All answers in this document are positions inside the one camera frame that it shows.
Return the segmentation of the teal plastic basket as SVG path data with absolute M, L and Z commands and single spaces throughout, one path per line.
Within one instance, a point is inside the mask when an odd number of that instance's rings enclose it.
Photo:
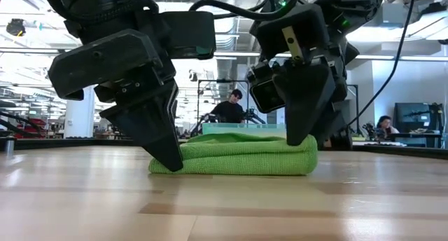
M 204 123 L 202 134 L 239 133 L 261 137 L 286 138 L 284 124 L 251 124 L 251 123 Z

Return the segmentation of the white building column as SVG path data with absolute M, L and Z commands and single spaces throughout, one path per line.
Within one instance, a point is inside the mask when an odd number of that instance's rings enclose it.
M 83 89 L 84 99 L 81 101 L 68 100 L 64 122 L 64 138 L 92 137 L 95 112 L 94 87 Z

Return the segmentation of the green microfiber towel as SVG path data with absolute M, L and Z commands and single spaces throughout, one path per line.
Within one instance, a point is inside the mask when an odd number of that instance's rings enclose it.
M 283 137 L 207 134 L 189 139 L 180 150 L 183 168 L 175 174 L 300 176 L 318 163 L 318 144 L 311 135 L 290 146 Z

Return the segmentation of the silver ventilation duct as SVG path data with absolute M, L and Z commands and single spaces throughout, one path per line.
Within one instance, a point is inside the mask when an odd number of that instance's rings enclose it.
M 216 32 L 216 50 L 217 51 L 233 51 L 236 49 L 237 39 L 237 21 L 235 18 L 225 18 L 215 20 Z M 232 77 L 232 60 L 217 59 L 218 75 L 216 78 L 233 79 Z

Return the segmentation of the silver metal post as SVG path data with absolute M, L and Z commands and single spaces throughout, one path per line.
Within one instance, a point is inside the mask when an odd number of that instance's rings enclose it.
M 14 136 L 0 137 L 0 150 L 7 156 L 12 156 L 15 150 L 16 138 Z

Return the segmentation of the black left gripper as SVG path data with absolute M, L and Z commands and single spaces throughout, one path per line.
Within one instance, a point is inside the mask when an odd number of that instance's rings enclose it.
M 163 23 L 158 5 L 135 1 L 134 6 L 123 17 L 134 17 L 135 27 L 95 25 L 85 35 L 89 42 L 56 56 L 48 75 L 57 95 L 71 100 L 82 100 L 83 89 L 94 84 L 139 83 L 123 88 L 115 106 L 100 116 L 175 172 L 183 168 L 172 112 L 179 91 L 171 80 L 175 68 L 151 26 L 152 20 Z

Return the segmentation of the person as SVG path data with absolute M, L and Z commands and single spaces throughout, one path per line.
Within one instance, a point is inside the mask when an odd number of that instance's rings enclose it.
M 378 140 L 389 140 L 390 135 L 398 133 L 398 129 L 392 126 L 390 116 L 381 116 L 379 118 L 375 129 L 376 138 Z
M 212 114 L 220 118 L 222 123 L 242 123 L 244 111 L 239 100 L 243 97 L 242 92 L 234 89 L 228 101 L 217 104 L 211 111 Z

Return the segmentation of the dark wall monitor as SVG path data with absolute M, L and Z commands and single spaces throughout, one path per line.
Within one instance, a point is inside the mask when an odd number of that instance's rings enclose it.
M 438 103 L 395 103 L 393 126 L 402 133 L 425 129 L 442 133 L 445 122 L 443 106 Z

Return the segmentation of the black metal frame rig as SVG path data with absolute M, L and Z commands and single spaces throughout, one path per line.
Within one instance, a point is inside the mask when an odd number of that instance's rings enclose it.
M 197 82 L 197 123 L 200 121 L 200 96 L 203 95 L 203 92 L 205 90 L 210 90 L 212 92 L 212 97 L 214 99 L 220 99 L 221 96 L 223 95 L 220 89 L 220 85 L 231 85 L 234 88 L 238 87 L 238 83 L 243 83 L 246 85 L 246 87 L 244 88 L 244 96 L 246 97 L 246 108 L 248 108 L 248 100 L 249 100 L 249 82 L 248 81 L 244 81 L 244 80 L 232 80 L 232 79 L 225 79 L 225 78 L 220 78 L 220 79 L 213 79 L 213 80 L 207 80 L 207 79 L 199 79 Z
M 359 134 L 359 98 L 358 98 L 358 85 L 347 85 L 347 97 L 349 103 L 349 127 L 353 132 Z

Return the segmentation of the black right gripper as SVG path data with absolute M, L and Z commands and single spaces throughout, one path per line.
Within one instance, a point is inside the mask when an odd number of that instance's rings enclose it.
M 357 27 L 355 16 L 332 4 L 305 4 L 250 28 L 260 45 L 250 90 L 284 101 L 288 145 L 300 145 L 313 132 L 332 94 L 347 93 L 346 65 L 358 51 L 345 35 Z

